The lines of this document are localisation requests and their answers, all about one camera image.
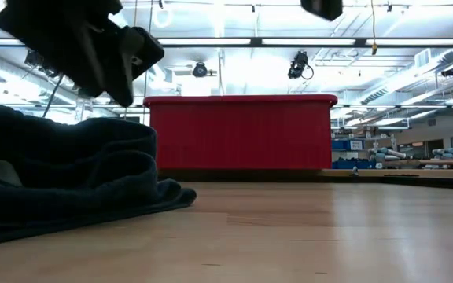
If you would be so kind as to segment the navy blue towel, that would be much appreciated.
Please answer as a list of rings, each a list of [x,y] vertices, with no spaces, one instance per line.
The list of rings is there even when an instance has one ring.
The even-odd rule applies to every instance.
[[[107,117],[69,125],[0,105],[0,243],[189,207],[159,179],[157,133]]]

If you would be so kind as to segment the dark blue bin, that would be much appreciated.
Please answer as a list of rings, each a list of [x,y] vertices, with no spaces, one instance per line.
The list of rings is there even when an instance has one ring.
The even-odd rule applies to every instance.
[[[353,169],[354,167],[357,167],[358,169],[375,169],[376,167],[376,162],[371,161],[371,160],[366,160],[366,159],[349,159],[349,160],[336,160],[332,162],[332,168],[333,169],[340,169],[340,170],[346,170],[346,169]]]

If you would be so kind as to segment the blue storage bin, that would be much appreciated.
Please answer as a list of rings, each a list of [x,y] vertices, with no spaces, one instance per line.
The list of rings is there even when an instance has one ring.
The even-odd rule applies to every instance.
[[[362,151],[365,149],[362,140],[333,140],[333,151]]]

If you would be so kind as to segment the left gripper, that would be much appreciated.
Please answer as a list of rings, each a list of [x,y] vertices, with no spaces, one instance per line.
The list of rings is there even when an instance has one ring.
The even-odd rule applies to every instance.
[[[19,39],[72,79],[90,97],[107,93],[134,102],[131,60],[98,58],[94,33],[123,8],[120,0],[6,0],[0,29]]]

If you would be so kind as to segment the black aluminium table frame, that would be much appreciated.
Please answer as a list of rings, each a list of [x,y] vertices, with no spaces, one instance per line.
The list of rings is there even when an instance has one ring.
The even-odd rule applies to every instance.
[[[347,184],[389,184],[453,189],[453,178],[419,178],[411,176],[360,177],[358,171],[348,177],[325,177],[321,170],[213,170],[167,169],[158,171],[160,179],[172,178],[183,182],[306,182]]]

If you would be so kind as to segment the white air vent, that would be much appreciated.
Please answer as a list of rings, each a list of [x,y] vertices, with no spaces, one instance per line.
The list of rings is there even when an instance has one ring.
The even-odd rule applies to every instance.
[[[425,67],[432,58],[431,49],[427,48],[414,55],[414,65],[417,69]]]

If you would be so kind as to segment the black hanging device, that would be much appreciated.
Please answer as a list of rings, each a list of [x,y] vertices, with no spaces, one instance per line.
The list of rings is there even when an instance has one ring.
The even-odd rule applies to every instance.
[[[38,71],[44,73],[50,78],[60,75],[60,72],[45,57],[34,50],[28,51],[24,63],[31,68],[37,69]]]

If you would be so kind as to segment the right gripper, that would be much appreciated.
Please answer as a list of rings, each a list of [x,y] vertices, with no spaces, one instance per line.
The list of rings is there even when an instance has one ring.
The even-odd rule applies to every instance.
[[[343,0],[300,0],[300,5],[306,12],[329,21],[343,13]]]

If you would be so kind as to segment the red plastic laundry basket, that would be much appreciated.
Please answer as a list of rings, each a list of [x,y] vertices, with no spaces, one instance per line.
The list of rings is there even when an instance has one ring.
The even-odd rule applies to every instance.
[[[329,169],[332,94],[148,97],[161,170]]]

